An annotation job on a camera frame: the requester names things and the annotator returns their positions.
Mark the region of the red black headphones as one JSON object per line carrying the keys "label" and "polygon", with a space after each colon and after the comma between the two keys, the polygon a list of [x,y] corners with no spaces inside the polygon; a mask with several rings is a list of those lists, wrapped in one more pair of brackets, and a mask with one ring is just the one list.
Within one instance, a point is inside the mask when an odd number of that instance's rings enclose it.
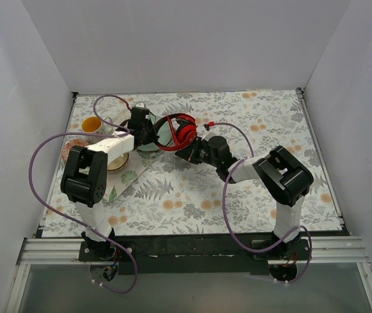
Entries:
{"label": "red black headphones", "polygon": [[154,143],[160,150],[174,152],[188,147],[197,137],[197,125],[194,117],[186,113],[174,113],[161,117],[154,124],[156,132],[168,123],[174,141],[173,146],[159,143],[159,137]]}

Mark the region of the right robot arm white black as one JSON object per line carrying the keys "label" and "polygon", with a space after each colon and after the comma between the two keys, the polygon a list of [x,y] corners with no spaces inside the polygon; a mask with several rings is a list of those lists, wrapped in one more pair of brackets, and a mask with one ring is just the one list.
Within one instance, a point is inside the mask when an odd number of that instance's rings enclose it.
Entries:
{"label": "right robot arm white black", "polygon": [[[300,238],[302,204],[313,183],[311,172],[283,146],[278,146],[265,157],[255,156],[237,159],[232,156],[226,139],[212,136],[205,140],[197,138],[189,146],[175,152],[192,164],[209,164],[216,169],[217,175],[224,181],[222,195],[223,218],[235,242],[244,250],[261,254],[269,251],[280,259],[291,257],[296,251]],[[271,235],[271,244],[259,249],[245,246],[232,231],[226,209],[226,191],[228,184],[260,179],[272,198],[276,201],[276,221]]]}

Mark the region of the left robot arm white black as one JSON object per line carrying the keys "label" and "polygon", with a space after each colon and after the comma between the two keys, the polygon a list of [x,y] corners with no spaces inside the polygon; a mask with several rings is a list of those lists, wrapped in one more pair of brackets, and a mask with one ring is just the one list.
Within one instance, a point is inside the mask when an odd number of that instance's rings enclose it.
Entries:
{"label": "left robot arm white black", "polygon": [[116,245],[110,241],[112,227],[104,213],[102,199],[106,192],[108,165],[130,153],[137,147],[158,138],[151,112],[147,108],[133,108],[127,127],[115,130],[103,140],[70,149],[61,179],[61,191],[75,204],[85,237],[96,241],[93,252],[100,260],[111,260],[116,253]]}

